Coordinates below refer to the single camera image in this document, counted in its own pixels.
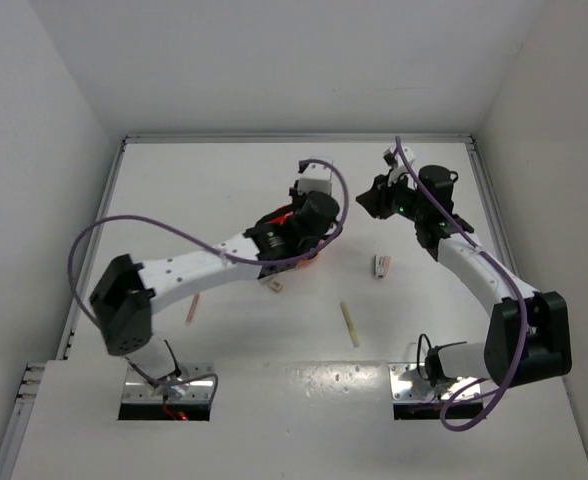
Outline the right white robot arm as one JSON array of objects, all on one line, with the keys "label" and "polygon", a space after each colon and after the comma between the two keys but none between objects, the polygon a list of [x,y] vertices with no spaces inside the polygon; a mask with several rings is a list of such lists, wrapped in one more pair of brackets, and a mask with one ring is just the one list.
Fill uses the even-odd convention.
[{"label": "right white robot arm", "polygon": [[395,214],[412,221],[423,249],[451,271],[488,313],[489,328],[481,343],[432,346],[424,371],[432,385],[456,377],[490,379],[525,385],[570,372],[572,354],[568,308],[557,292],[542,292],[514,276],[487,254],[473,227],[454,213],[455,171],[428,165],[418,172],[419,185],[397,169],[374,178],[356,201],[384,220]]}]

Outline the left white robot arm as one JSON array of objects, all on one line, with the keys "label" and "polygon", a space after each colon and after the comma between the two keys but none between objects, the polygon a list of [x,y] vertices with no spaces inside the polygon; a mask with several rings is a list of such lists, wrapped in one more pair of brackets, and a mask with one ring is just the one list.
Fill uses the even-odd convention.
[{"label": "left white robot arm", "polygon": [[89,297],[108,354],[125,358],[153,388],[176,385],[184,374],[169,344],[155,335],[154,316],[197,293],[295,269],[337,231],[338,215],[331,195],[312,191],[209,250],[112,259]]}]

